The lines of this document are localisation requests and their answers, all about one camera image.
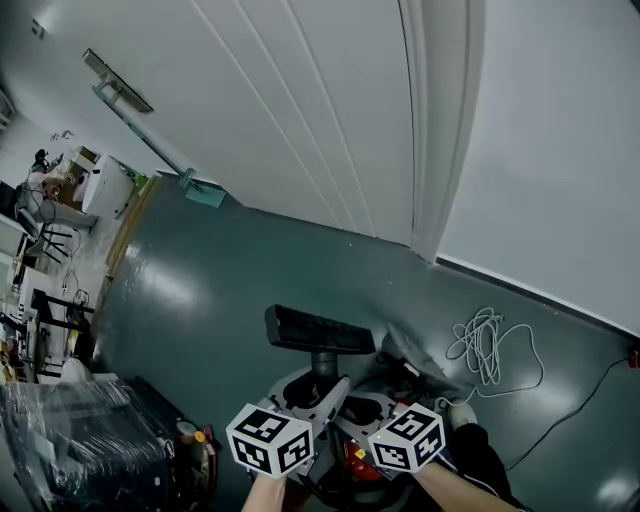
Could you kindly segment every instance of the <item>gray floor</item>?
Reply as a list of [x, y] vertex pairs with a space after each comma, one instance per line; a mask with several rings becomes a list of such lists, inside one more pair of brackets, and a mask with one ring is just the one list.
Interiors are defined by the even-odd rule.
[[[379, 339], [394, 322], [452, 377], [444, 358], [451, 326], [481, 306], [529, 323], [547, 377], [536, 391], [474, 399], [504, 461], [526, 450], [576, 407], [628, 342], [524, 297], [442, 268], [408, 249], [238, 205], [220, 209], [182, 198], [163, 179], [107, 302], [103, 361], [140, 375], [219, 439], [246, 402], [307, 365], [307, 356], [269, 345], [265, 309], [280, 303], [369, 327]], [[502, 389], [535, 382], [524, 331], [502, 350]], [[557, 428], [509, 478], [535, 510], [624, 510], [640, 479], [640, 373], [615, 367], [592, 402]], [[219, 510], [239, 510], [249, 482], [225, 450]]]

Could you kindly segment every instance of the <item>white cable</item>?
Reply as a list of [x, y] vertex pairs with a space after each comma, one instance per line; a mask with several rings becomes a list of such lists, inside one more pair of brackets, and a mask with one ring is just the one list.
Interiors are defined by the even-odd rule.
[[[530, 389], [535, 389], [544, 380], [544, 365], [542, 364], [542, 360], [536, 351], [536, 345], [533, 340], [533, 329], [528, 324], [518, 324], [514, 325], [510, 329], [508, 329], [504, 334], [498, 336], [499, 333], [499, 323], [505, 319], [503, 315], [496, 314], [493, 308], [484, 307], [480, 309], [475, 316], [467, 322], [467, 325], [463, 324], [455, 324], [452, 328], [453, 335], [456, 337], [456, 341], [454, 341], [446, 352], [446, 357], [450, 361], [456, 361], [463, 357], [467, 360], [467, 368], [472, 373], [479, 373], [480, 380], [483, 386], [488, 386], [489, 384], [498, 385], [500, 384], [500, 343], [504, 340], [512, 331], [522, 327], [529, 331], [529, 341], [531, 342], [531, 350], [533, 354], [536, 356], [538, 360], [538, 364], [540, 365], [540, 379], [533, 386], [523, 387], [512, 389], [510, 391], [501, 391], [498, 393], [492, 394], [483, 394], [480, 392], [478, 387], [474, 387], [471, 390], [471, 393], [467, 397], [464, 402], [456, 402], [455, 404], [450, 402], [444, 397], [440, 397], [437, 399], [438, 402], [445, 402], [452, 407], [456, 407], [459, 405], [466, 404], [473, 394], [477, 394], [481, 398], [495, 398], [497, 396], [506, 396], [511, 395], [513, 393], [518, 393], [519, 391], [527, 391]], [[483, 342], [483, 334], [485, 329], [489, 331], [489, 341]], [[452, 349], [457, 347], [458, 345], [464, 345], [464, 349], [459, 354], [452, 356]]]
[[[449, 466], [449, 468], [454, 472], [454, 473], [458, 473], [458, 468], [455, 467], [451, 462], [449, 462], [446, 458], [444, 458], [440, 453], [438, 453], [437, 455], [438, 459], [440, 459], [440, 462], [444, 462], [447, 466]], [[472, 476], [469, 476], [467, 474], [462, 474], [462, 476], [464, 478], [466, 478], [467, 480], [471, 480], [472, 482], [475, 482], [477, 484], [480, 484], [482, 486], [484, 486], [486, 489], [489, 489], [493, 494], [495, 494], [498, 498], [500, 498], [500, 495], [493, 489], [493, 487], [491, 487], [489, 484], [483, 482], [482, 480], [478, 480], [477, 478], [473, 478]]]

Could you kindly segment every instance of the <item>white sneaker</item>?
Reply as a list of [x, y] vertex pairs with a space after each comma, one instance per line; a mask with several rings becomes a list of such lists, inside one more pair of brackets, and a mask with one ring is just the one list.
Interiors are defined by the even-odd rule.
[[460, 404], [455, 406], [449, 406], [447, 413], [449, 415], [449, 421], [451, 421], [451, 427], [453, 430], [458, 430], [462, 425], [469, 423], [478, 423], [476, 413], [469, 404], [463, 404], [462, 400], [454, 400], [454, 404]]

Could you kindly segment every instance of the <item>black and white cube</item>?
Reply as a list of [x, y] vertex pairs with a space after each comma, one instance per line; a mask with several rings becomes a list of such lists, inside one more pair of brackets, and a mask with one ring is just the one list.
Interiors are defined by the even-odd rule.
[[227, 427], [238, 464], [278, 478], [313, 456], [311, 423], [247, 404]]
[[369, 446], [376, 465], [415, 473], [445, 447], [442, 417], [413, 404], [371, 435]]

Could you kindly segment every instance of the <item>cable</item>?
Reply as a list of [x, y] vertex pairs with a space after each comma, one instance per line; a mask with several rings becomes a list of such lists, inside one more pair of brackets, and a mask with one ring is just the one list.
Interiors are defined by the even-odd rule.
[[[451, 471], [453, 471], [454, 473], [458, 473], [458, 468], [451, 462], [449, 462], [445, 457], [443, 457], [440, 453], [438, 453], [437, 455], [438, 459], [440, 459], [440, 462], [445, 463], [447, 466], [449, 466], [449, 469], [451, 469]], [[482, 480], [478, 480], [477, 478], [473, 478], [472, 476], [469, 476], [465, 473], [461, 473], [461, 476], [467, 480], [470, 480], [471, 482], [474, 482], [476, 484], [480, 484], [482, 485], [485, 489], [489, 489], [489, 491], [491, 491], [493, 494], [495, 494], [498, 498], [500, 498], [500, 495], [493, 489], [493, 487], [491, 487], [489, 484], [483, 482]]]
[[76, 293], [78, 293], [78, 290], [80, 290], [80, 281], [78, 281], [78, 276], [76, 275], [75, 270], [71, 269], [71, 265], [73, 264], [74, 256], [78, 253], [78, 251], [80, 250], [80, 246], [82, 245], [82, 234], [80, 233], [80, 231], [77, 231], [77, 230], [74, 230], [74, 231], [78, 234], [78, 246], [75, 248], [75, 250], [69, 256], [69, 263], [67, 264], [67, 271], [66, 271], [64, 277], [62, 278], [62, 296], [63, 297], [67, 293], [66, 290], [68, 288], [68, 286], [67, 286], [68, 285], [68, 280], [69, 280], [69, 277], [71, 277], [71, 275], [73, 275], [73, 278], [76, 280]]
[[73, 302], [74, 304], [78, 304], [79, 306], [86, 306], [87, 304], [89, 304], [89, 293], [84, 291], [82, 288], [78, 288], [71, 302]]
[[582, 402], [582, 405], [580, 407], [578, 407], [577, 409], [575, 409], [574, 411], [570, 412], [569, 414], [566, 414], [565, 416], [563, 416], [562, 418], [560, 418], [558, 421], [556, 421], [553, 425], [551, 425], [547, 431], [543, 434], [543, 436], [538, 439], [535, 443], [533, 443], [533, 446], [531, 446], [531, 448], [529, 448], [526, 452], [524, 452], [522, 455], [516, 457], [516, 459], [514, 459], [514, 461], [511, 462], [511, 464], [506, 468], [507, 471], [511, 471], [513, 468], [515, 468], [518, 464], [520, 464], [524, 459], [527, 458], [527, 456], [542, 442], [544, 441], [544, 439], [551, 433], [551, 431], [556, 428], [558, 425], [560, 425], [561, 423], [564, 423], [565, 421], [567, 421], [568, 419], [573, 418], [576, 414], [578, 414], [580, 411], [582, 411], [582, 409], [585, 408], [585, 406], [589, 403], [589, 400], [591, 400], [593, 398], [593, 396], [596, 394], [596, 392], [598, 391], [598, 389], [600, 388], [600, 385], [604, 382], [604, 379], [606, 378], [606, 376], [609, 374], [609, 372], [611, 371], [611, 368], [613, 368], [614, 366], [620, 364], [620, 363], [624, 363], [626, 361], [628, 361], [629, 358], [625, 357], [623, 359], [619, 359], [618, 361], [615, 361], [613, 363], [611, 363], [607, 369], [605, 370], [605, 372], [602, 374], [602, 377], [600, 377], [600, 380], [598, 381], [598, 383], [596, 384], [596, 387], [593, 388], [593, 391], [591, 392], [591, 394], [585, 399], [584, 402]]
[[[477, 394], [481, 398], [495, 398], [497, 396], [506, 396], [511, 395], [513, 393], [518, 393], [520, 391], [527, 391], [531, 389], [535, 389], [544, 380], [544, 365], [542, 364], [542, 360], [538, 355], [536, 350], [536, 345], [533, 339], [533, 329], [528, 324], [518, 324], [514, 325], [510, 329], [508, 329], [504, 334], [498, 336], [499, 333], [499, 324], [504, 321], [505, 317], [503, 315], [496, 314], [493, 308], [484, 307], [481, 308], [475, 316], [467, 322], [467, 325], [464, 324], [455, 324], [452, 328], [453, 334], [456, 337], [456, 341], [454, 341], [446, 352], [446, 357], [450, 361], [456, 361], [463, 357], [466, 358], [467, 368], [472, 373], [479, 373], [480, 380], [484, 386], [488, 386], [489, 384], [498, 385], [500, 384], [500, 343], [514, 330], [519, 328], [524, 328], [529, 331], [529, 341], [531, 343], [531, 350], [540, 365], [540, 379], [533, 386], [527, 386], [522, 388], [512, 389], [510, 391], [500, 391], [498, 393], [492, 394], [483, 394], [480, 392], [477, 386], [475, 386], [466, 400], [463, 402], [456, 402], [455, 404], [450, 402], [444, 397], [439, 397], [436, 399], [438, 402], [445, 402], [452, 407], [456, 407], [462, 404], [466, 404], [471, 397], [473, 397], [474, 393]], [[490, 347], [489, 351], [485, 353], [487, 343], [483, 343], [483, 334], [485, 329], [490, 331]], [[464, 350], [460, 352], [458, 355], [452, 356], [451, 351], [459, 344], [464, 345]]]
[[[48, 201], [48, 199], [45, 199], [44, 191], [43, 191], [43, 190], [37, 190], [37, 189], [35, 189], [35, 188], [31, 188], [31, 187], [29, 187], [29, 186], [28, 186], [28, 184], [29, 184], [29, 182], [28, 182], [28, 181], [25, 181], [24, 183], [22, 183], [23, 190], [27, 190], [27, 191], [31, 194], [31, 200], [34, 202], [34, 204], [35, 204], [35, 205], [36, 205], [36, 207], [38, 208], [38, 215], [40, 216], [41, 222], [43, 222], [43, 223], [44, 223], [45, 221], [44, 221], [44, 216], [42, 215], [42, 203], [43, 203], [44, 201]], [[36, 199], [36, 196], [34, 195], [34, 193], [36, 193], [36, 194], [40, 194], [40, 195], [42, 196], [42, 197], [41, 197], [41, 199], [40, 199], [40, 201], [38, 201], [38, 200]], [[50, 224], [51, 222], [55, 221], [55, 219], [56, 219], [56, 209], [55, 209], [55, 207], [54, 207], [54, 208], [53, 208], [53, 219], [52, 219], [51, 221], [49, 221], [49, 224]]]

